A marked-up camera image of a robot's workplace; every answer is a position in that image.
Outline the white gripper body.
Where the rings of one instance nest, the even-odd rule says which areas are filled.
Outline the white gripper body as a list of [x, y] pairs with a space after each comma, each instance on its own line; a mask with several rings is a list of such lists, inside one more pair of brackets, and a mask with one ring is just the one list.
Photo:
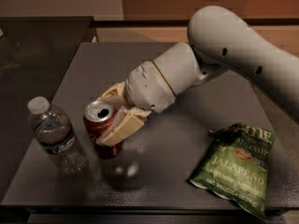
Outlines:
[[164, 112], [176, 97], [153, 62], [143, 62], [131, 71], [125, 89], [136, 107], [155, 113]]

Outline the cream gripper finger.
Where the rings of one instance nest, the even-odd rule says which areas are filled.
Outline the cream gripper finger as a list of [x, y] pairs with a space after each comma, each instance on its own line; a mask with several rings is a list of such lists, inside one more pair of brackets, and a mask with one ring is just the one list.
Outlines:
[[128, 105], [125, 99], [125, 82], [116, 83], [109, 89], [107, 89], [97, 101], [106, 101], [114, 105], [115, 107], [121, 107], [122, 105]]
[[111, 126], [96, 139], [96, 144], [104, 147], [117, 145], [141, 129], [150, 114], [150, 111], [137, 107], [128, 109], [122, 105]]

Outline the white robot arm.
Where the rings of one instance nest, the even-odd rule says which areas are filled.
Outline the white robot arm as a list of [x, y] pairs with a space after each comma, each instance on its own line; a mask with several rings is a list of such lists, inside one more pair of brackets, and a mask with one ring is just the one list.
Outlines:
[[180, 42], [132, 70], [99, 99], [119, 110], [96, 139], [112, 147], [136, 133], [150, 113], [161, 113], [176, 97], [230, 69], [254, 83], [293, 120], [299, 120], [299, 58], [272, 45], [241, 18], [223, 7], [194, 13]]

